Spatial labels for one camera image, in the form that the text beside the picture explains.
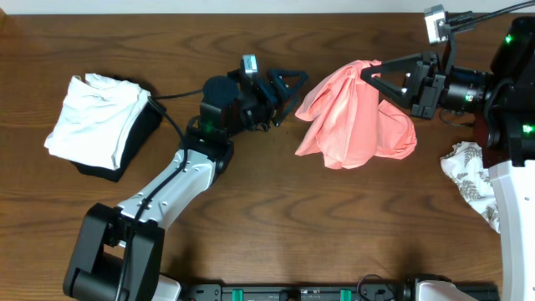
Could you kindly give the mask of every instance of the white wall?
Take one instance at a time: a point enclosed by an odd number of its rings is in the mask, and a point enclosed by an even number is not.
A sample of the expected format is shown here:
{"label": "white wall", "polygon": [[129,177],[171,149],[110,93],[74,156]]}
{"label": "white wall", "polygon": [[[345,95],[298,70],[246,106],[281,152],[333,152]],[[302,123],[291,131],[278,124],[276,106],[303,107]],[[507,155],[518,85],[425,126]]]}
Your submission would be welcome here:
{"label": "white wall", "polygon": [[[525,0],[0,0],[7,14],[491,12]],[[535,12],[535,8],[524,12]]]}

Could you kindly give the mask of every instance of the green tape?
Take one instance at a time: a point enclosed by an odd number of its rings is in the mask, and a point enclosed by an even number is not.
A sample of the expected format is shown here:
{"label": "green tape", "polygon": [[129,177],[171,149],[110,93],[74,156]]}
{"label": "green tape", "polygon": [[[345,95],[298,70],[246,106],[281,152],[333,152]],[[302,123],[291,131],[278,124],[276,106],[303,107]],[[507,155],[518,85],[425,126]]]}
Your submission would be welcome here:
{"label": "green tape", "polygon": [[348,289],[342,289],[340,291],[340,301],[351,301],[351,291]]}
{"label": "green tape", "polygon": [[241,289],[232,290],[232,301],[243,301],[243,291]]}

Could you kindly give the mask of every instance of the wood grain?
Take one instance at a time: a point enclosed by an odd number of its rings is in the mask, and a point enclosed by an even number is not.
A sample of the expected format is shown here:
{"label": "wood grain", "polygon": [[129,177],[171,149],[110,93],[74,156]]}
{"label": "wood grain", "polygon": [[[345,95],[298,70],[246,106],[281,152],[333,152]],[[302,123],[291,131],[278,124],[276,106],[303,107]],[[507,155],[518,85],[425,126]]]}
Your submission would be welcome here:
{"label": "wood grain", "polygon": [[[488,70],[512,17],[459,36],[457,65]],[[0,300],[63,300],[84,214],[114,206],[167,166],[164,122],[119,183],[82,176],[43,147],[74,74],[119,74],[160,94],[199,89],[256,54],[306,69],[305,91],[355,59],[429,49],[421,14],[10,16],[0,38]],[[166,102],[180,126],[201,96]],[[439,273],[502,283],[500,237],[461,198],[439,157],[470,130],[415,120],[402,161],[332,171],[293,153],[309,123],[236,137],[227,172],[166,233],[162,272],[228,283],[356,283],[366,273]]]}

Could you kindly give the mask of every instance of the pink cloth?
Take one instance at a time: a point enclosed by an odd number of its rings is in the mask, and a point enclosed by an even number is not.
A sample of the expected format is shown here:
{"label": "pink cloth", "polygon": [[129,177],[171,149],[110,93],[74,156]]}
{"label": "pink cloth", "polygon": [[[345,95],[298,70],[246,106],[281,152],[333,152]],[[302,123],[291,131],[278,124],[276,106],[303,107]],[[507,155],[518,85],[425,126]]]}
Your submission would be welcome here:
{"label": "pink cloth", "polygon": [[329,168],[355,168],[372,156],[403,159],[416,147],[412,120],[360,78],[362,68],[379,61],[354,61],[314,88],[295,115],[313,121],[298,156],[324,153]]}

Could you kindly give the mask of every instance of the cloth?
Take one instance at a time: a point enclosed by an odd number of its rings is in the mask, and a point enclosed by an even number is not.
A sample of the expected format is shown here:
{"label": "cloth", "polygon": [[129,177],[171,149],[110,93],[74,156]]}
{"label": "cloth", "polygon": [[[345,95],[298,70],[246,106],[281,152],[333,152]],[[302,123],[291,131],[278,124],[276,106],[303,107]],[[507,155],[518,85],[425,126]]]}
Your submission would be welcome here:
{"label": "cloth", "polygon": [[459,187],[465,201],[499,233],[498,206],[488,169],[483,168],[482,148],[476,142],[454,145],[453,152],[441,158],[441,167]]}
{"label": "cloth", "polygon": [[53,132],[44,146],[50,155],[87,166],[120,168],[125,143],[150,93],[138,84],[86,74],[71,79]]}
{"label": "cloth", "polygon": [[333,169],[362,166],[372,156],[403,159],[416,147],[412,120],[360,78],[379,61],[354,61],[324,79],[305,97],[295,115],[313,121],[295,152],[324,153]]}

